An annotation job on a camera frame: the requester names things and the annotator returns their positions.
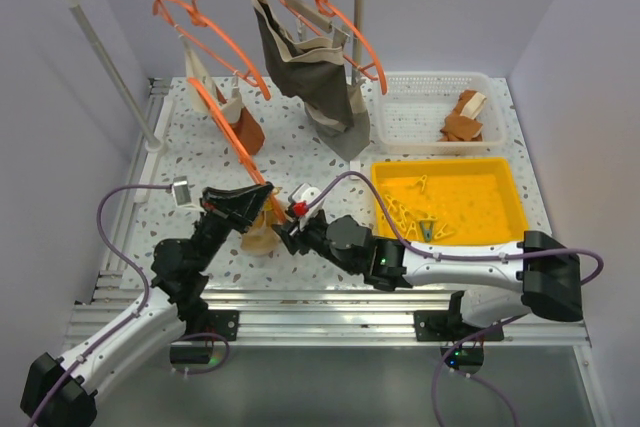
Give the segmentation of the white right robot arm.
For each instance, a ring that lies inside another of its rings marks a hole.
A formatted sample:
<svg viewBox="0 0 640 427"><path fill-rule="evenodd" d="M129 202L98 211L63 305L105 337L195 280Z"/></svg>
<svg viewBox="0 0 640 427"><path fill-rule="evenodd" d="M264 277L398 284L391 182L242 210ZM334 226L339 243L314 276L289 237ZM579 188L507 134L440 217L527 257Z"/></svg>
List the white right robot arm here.
<svg viewBox="0 0 640 427"><path fill-rule="evenodd" d="M373 288L392 292L460 284L445 316L451 336L468 339L508 317L534 314L556 322L583 318L578 255L539 231L523 240L480 247L433 246L376 236L351 216L275 227L290 254L310 251Z"/></svg>

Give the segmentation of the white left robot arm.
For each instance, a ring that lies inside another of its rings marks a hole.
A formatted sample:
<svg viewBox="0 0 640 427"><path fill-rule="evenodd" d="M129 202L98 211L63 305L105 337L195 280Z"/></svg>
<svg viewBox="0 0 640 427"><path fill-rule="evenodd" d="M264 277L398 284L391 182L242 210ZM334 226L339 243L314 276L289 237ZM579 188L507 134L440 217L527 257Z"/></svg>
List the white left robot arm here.
<svg viewBox="0 0 640 427"><path fill-rule="evenodd" d="M235 190L207 187L188 238L158 242L155 276L142 294L88 340L58 357L39 356L30 366L20 408L31 426L89 426L97 404L137 363L173 342L207 339L227 346L201 294L204 271L233 231L245 233L268 202L271 183Z"/></svg>

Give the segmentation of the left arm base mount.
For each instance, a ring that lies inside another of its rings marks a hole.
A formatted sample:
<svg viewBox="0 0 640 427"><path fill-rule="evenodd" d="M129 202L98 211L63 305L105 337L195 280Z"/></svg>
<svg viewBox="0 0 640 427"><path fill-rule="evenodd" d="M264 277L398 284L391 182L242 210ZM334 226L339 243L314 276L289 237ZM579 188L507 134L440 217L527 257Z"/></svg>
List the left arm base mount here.
<svg viewBox="0 0 640 427"><path fill-rule="evenodd" d="M209 310L201 326L189 328L170 344L169 361L175 367L221 367L230 356L238 329L238 311Z"/></svg>

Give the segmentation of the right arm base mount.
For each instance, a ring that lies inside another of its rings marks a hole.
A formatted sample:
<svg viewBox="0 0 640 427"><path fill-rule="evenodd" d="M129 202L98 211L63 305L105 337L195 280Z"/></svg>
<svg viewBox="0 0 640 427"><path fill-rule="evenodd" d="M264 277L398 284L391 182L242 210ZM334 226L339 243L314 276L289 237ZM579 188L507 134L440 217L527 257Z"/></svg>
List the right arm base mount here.
<svg viewBox="0 0 640 427"><path fill-rule="evenodd" d="M478 335L482 329L463 322L461 315L463 291L451 295L446 310L419 310L413 313L415 337L418 342L440 342L440 353L445 356L448 368L475 374L484 364L484 343L504 340L503 328ZM475 337L457 347L451 354L446 351L457 341L475 334Z"/></svg>

